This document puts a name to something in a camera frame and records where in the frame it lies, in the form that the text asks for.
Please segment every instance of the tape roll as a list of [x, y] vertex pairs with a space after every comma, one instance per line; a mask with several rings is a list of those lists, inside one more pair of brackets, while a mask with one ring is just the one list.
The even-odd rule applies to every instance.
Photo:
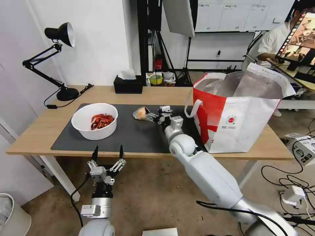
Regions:
[[150, 82], [153, 85], [159, 85], [163, 82], [163, 77], [161, 75], [158, 75], [158, 74], [156, 76], [155, 76], [155, 74], [151, 75], [150, 76]]

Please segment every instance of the concrete floor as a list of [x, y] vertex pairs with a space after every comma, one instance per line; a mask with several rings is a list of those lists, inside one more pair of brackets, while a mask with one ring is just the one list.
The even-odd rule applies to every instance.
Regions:
[[[289, 133], [307, 133], [307, 126], [315, 117], [315, 111], [309, 110], [281, 112], [282, 117], [272, 117], [269, 121], [280, 137]], [[88, 169], [88, 158], [59, 157], [57, 160], [73, 184], [79, 186]], [[102, 158], [99, 161], [101, 164], [116, 162], [112, 158]], [[232, 175], [237, 176], [246, 161], [226, 160], [220, 163]], [[287, 171], [299, 168], [294, 161], [262, 162], [262, 165], [273, 165]], [[313, 173], [314, 166], [310, 166], [298, 176], [313, 185]], [[275, 182], [278, 178], [285, 177], [285, 174], [270, 169], [265, 174]], [[57, 180], [54, 180], [54, 184], [55, 187], [23, 206], [32, 216], [32, 226], [27, 236], [78, 235], [80, 222], [75, 210], [71, 208], [70, 196]], [[283, 212], [278, 194], [281, 189], [283, 188], [266, 182], [260, 170], [257, 170], [245, 184], [242, 193], [257, 203]], [[90, 204], [93, 191], [93, 183], [89, 180], [80, 190], [81, 199], [77, 204], [79, 209], [82, 204]], [[116, 178], [113, 193], [111, 222], [117, 236], [141, 236], [143, 230], [170, 227], [177, 227], [179, 236], [241, 235], [238, 223], [229, 213], [205, 209], [196, 204], [196, 200], [207, 199], [175, 158], [128, 159], [127, 165]], [[305, 205], [299, 211], [288, 206], [286, 209], [305, 213]]]

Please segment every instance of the black desk lamp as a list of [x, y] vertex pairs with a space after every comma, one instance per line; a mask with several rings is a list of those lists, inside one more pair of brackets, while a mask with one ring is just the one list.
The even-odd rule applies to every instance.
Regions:
[[[62, 44], [60, 44], [58, 40], [61, 40], [62, 42], [64, 42], [66, 45], [70, 47], [75, 46], [75, 38], [74, 38], [72, 26], [69, 22], [67, 22], [67, 23], [62, 24], [58, 29], [46, 28], [45, 35], [47, 36], [47, 38], [50, 38], [55, 44], [51, 46], [50, 48], [46, 49], [45, 51], [41, 52], [40, 54], [37, 54], [36, 56], [32, 57], [31, 59], [23, 61], [23, 66], [35, 72], [39, 76], [48, 80], [49, 82], [53, 83], [54, 85], [58, 86], [60, 88], [60, 91], [57, 93], [58, 100], [70, 101], [70, 100], [76, 99], [79, 96], [78, 90], [76, 90], [75, 88], [67, 88], [64, 83], [58, 82], [57, 80], [45, 75], [43, 72], [35, 68], [37, 64], [61, 52]], [[57, 51], [52, 53], [49, 56], [38, 58], [39, 56], [50, 51], [51, 49], [56, 49]]]

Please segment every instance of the black tissue box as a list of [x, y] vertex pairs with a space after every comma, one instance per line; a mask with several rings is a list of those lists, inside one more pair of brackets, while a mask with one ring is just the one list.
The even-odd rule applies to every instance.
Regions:
[[135, 80], [123, 80], [116, 76], [114, 80], [116, 93], [142, 93], [142, 78], [141, 75], [136, 75]]

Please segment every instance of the shopping bag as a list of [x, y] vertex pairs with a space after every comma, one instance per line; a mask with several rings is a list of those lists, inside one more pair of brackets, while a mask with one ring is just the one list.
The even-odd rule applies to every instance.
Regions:
[[193, 86], [194, 118], [209, 153], [247, 152], [282, 98], [295, 95], [288, 79], [251, 63], [247, 71], [209, 73]]

